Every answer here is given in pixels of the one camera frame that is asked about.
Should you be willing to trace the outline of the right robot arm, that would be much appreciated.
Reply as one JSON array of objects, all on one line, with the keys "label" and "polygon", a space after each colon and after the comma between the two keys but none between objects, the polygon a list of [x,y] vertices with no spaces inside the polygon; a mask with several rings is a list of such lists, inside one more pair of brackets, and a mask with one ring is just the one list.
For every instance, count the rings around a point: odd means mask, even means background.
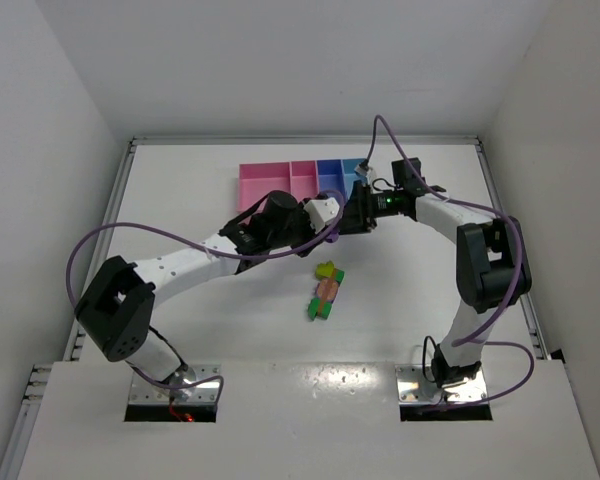
[{"label": "right robot arm", "polygon": [[378,219],[402,215],[455,245],[461,302],[449,332],[434,347],[430,366],[432,381],[442,387],[476,375],[495,321],[530,290],[532,279],[517,219],[445,199],[442,188],[422,184],[420,168],[418,159],[394,161],[389,190],[354,181],[339,232],[369,233]]}]

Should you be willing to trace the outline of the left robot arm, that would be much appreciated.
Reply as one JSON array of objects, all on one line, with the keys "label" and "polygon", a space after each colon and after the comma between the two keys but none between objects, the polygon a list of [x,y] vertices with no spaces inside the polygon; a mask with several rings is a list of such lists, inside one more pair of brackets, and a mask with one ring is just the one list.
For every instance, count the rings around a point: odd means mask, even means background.
[{"label": "left robot arm", "polygon": [[200,243],[168,233],[183,249],[132,262],[111,257],[72,301],[75,318],[108,361],[127,363],[159,390],[192,389],[199,383],[186,379],[186,363],[152,328],[153,311],[211,280],[308,255],[335,230],[345,204],[336,190],[302,201],[273,190]]}]

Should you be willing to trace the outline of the lime lego brick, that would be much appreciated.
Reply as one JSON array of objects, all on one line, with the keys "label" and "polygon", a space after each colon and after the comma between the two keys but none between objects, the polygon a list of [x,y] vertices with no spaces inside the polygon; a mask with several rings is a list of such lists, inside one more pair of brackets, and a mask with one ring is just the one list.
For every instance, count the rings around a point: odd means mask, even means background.
[{"label": "lime lego brick", "polygon": [[332,261],[328,261],[317,265],[315,269],[315,276],[317,279],[322,280],[325,278],[330,278],[335,271],[336,267],[334,263]]}]

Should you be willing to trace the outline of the brown lego plate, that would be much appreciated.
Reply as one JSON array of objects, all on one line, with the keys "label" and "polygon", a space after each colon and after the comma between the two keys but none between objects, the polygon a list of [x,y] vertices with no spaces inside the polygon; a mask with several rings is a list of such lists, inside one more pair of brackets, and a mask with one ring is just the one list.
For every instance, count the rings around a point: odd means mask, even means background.
[{"label": "brown lego plate", "polygon": [[318,307],[316,315],[321,319],[326,320],[332,309],[340,284],[342,282],[343,272],[339,269],[334,269],[329,276],[324,276],[320,279],[316,290],[318,295]]}]

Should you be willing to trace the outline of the purple butterfly lego brick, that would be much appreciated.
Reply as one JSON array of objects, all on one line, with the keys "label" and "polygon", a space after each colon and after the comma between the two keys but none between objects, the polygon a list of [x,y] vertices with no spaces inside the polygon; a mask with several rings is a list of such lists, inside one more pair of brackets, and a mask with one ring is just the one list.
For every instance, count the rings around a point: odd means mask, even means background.
[{"label": "purple butterfly lego brick", "polygon": [[337,296],[339,286],[340,283],[335,279],[322,279],[316,287],[315,295],[320,301],[332,303]]}]

